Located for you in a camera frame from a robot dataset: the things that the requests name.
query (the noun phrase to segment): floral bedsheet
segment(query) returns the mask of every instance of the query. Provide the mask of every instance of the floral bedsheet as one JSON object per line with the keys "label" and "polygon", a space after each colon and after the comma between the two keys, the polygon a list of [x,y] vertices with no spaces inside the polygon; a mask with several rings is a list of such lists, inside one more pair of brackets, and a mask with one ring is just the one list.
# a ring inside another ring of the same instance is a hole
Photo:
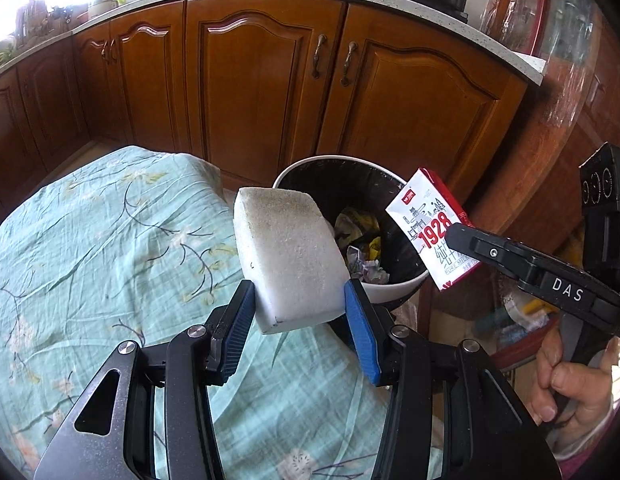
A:
{"label": "floral bedsheet", "polygon": [[[241,278],[219,171],[200,159],[131,146],[40,190],[0,227],[0,446],[31,478],[117,343],[169,340]],[[209,395],[229,479],[370,477],[387,392],[327,326],[253,325],[236,374]]]}

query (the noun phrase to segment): human hand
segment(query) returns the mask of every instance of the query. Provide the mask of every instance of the human hand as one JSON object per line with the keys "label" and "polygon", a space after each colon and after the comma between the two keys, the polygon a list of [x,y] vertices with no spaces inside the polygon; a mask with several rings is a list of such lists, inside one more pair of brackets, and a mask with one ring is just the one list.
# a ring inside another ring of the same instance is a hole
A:
{"label": "human hand", "polygon": [[616,338],[612,338],[601,359],[599,368],[562,362],[564,344],[558,328],[550,330],[536,353],[535,377],[526,408],[537,425],[550,422],[557,412],[556,403],[548,388],[579,401],[573,415],[564,413],[558,422],[567,424],[559,430],[554,450],[561,451],[596,428],[610,409],[612,365],[616,364]]}

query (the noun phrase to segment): finger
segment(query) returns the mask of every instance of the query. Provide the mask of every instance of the finger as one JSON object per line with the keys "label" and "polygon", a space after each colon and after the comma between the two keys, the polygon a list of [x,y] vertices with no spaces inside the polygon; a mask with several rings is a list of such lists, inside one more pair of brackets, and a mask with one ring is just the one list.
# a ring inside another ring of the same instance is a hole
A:
{"label": "finger", "polygon": [[550,422],[556,416],[556,404],[550,392],[533,383],[530,388],[530,406],[542,421]]}
{"label": "finger", "polygon": [[548,389],[552,378],[552,365],[546,357],[546,353],[539,348],[536,353],[535,380],[541,388]]}
{"label": "finger", "polygon": [[546,334],[536,353],[537,380],[542,388],[550,387],[552,368],[561,361],[563,353],[564,344],[559,329],[553,328]]}
{"label": "finger", "polygon": [[612,373],[612,365],[618,364],[618,350],[617,350],[618,338],[613,337],[610,341],[608,341],[608,345],[606,346],[606,351],[601,358],[601,362],[599,363],[599,370],[602,370],[605,373]]}
{"label": "finger", "polygon": [[608,405],[612,390],[609,372],[579,363],[559,363],[552,371],[551,385],[558,393],[576,399],[586,407]]}
{"label": "finger", "polygon": [[556,366],[564,355],[564,342],[557,327],[548,331],[541,342],[541,352],[546,356],[551,366]]}
{"label": "finger", "polygon": [[535,409],[532,407],[532,404],[530,402],[526,402],[526,410],[528,410],[528,413],[532,417],[532,420],[535,421],[535,424],[537,426],[543,422],[541,420],[541,416],[539,416],[539,414],[535,412]]}

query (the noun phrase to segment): metal screw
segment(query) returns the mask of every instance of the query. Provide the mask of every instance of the metal screw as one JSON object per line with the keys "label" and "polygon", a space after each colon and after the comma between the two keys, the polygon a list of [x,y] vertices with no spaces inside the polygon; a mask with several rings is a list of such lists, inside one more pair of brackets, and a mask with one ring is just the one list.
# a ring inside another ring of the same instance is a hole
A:
{"label": "metal screw", "polygon": [[118,352],[123,355],[133,352],[134,349],[136,349],[136,343],[134,341],[123,341],[118,346]]}
{"label": "metal screw", "polygon": [[463,341],[463,350],[466,352],[475,353],[479,351],[479,348],[481,348],[481,345],[479,345],[474,339],[465,339]]}
{"label": "metal screw", "polygon": [[187,329],[187,335],[190,337],[200,337],[205,335],[207,330],[203,325],[193,325]]}
{"label": "metal screw", "polygon": [[410,329],[405,325],[394,325],[390,333],[394,337],[398,337],[399,339],[403,339],[410,334]]}

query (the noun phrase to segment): kitchen countertop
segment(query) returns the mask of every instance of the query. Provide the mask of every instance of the kitchen countertop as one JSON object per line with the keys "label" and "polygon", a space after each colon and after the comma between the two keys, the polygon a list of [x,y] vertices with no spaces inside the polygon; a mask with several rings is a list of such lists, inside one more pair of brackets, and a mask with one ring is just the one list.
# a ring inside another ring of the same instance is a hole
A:
{"label": "kitchen countertop", "polygon": [[65,38],[69,38],[72,35],[73,30],[69,30],[68,32],[64,32],[50,38],[49,40],[42,41],[41,43],[29,48],[28,50],[20,53],[18,56],[10,59],[5,65],[0,66],[0,75],[4,72],[7,72],[10,68],[16,65],[19,61],[24,60],[27,56],[31,56],[33,53],[38,52],[39,50],[43,50],[46,46],[50,46],[57,41],[64,40]]}
{"label": "kitchen countertop", "polygon": [[[84,23],[83,25],[78,26],[74,30],[70,32],[66,32],[55,38],[50,40],[43,41],[43,43],[38,44],[37,46],[32,47],[30,50],[20,54],[14,59],[10,60],[10,62],[6,63],[2,67],[0,67],[0,74],[4,73],[6,70],[10,69],[11,66],[14,66],[23,58],[33,54],[50,44],[55,43],[56,41],[61,41],[64,38],[69,37],[71,34],[77,34],[86,28],[90,28],[97,23],[104,22],[106,20],[110,20],[120,14],[125,14],[126,12],[131,12],[132,10],[141,9],[142,7],[152,6],[162,2],[168,2],[171,0],[136,0],[135,2],[131,2],[129,4],[122,5],[117,7],[116,9],[110,10],[109,12],[105,12],[92,20]],[[430,7],[423,6],[411,0],[358,0],[363,3],[371,3],[376,4],[382,7],[388,7],[390,9],[399,10],[401,12],[405,12],[407,14],[411,14],[421,20],[426,22],[433,23],[438,27],[445,28],[450,32],[453,32],[471,43],[476,44],[477,46],[487,50],[493,56],[498,57],[502,61],[506,62],[510,65],[514,70],[520,73],[526,79],[532,81],[536,85],[541,85],[541,81],[543,80],[543,72],[545,69],[545,62],[540,59],[533,58],[533,61],[526,61],[523,57],[521,57],[516,52],[513,52],[506,47],[504,47],[501,43],[492,38],[486,36],[481,31],[466,25],[450,16],[439,12],[438,10],[432,9]]]}

